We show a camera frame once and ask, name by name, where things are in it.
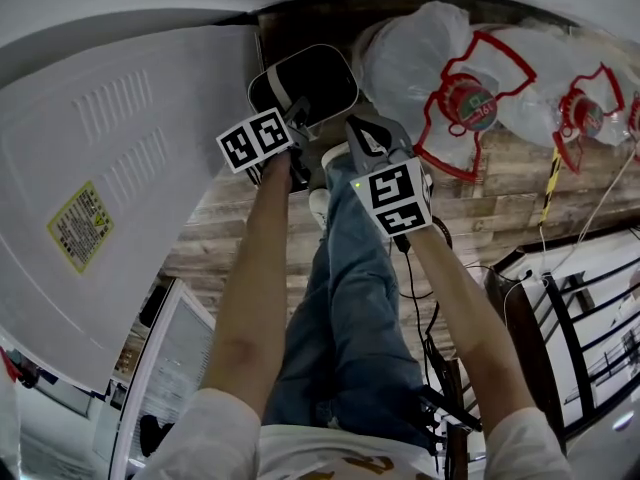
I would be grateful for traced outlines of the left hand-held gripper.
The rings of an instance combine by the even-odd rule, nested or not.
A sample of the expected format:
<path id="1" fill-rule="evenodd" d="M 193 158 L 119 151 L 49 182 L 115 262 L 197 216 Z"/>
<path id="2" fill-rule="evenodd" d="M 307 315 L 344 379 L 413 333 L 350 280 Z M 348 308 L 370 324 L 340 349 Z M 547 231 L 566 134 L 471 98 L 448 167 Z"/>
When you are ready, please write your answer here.
<path id="1" fill-rule="evenodd" d="M 291 190 L 306 191 L 311 179 L 308 155 L 305 153 L 310 134 L 307 119 L 311 105 L 300 97 L 281 115 L 277 108 L 255 114 L 217 137 L 217 143 L 234 174 L 245 172 L 259 187 L 269 160 L 290 152 Z"/>

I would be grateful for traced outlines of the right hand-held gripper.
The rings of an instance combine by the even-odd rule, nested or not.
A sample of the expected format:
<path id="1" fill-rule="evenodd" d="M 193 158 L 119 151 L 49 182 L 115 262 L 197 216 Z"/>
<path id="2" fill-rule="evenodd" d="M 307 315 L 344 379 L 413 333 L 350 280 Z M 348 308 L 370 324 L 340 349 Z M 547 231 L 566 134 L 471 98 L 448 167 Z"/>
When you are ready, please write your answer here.
<path id="1" fill-rule="evenodd" d="M 351 154 L 358 177 L 351 185 L 380 234 L 394 238 L 432 225 L 433 182 L 420 159 L 409 155 L 412 142 L 403 126 L 356 115 L 346 125 L 356 141 Z"/>

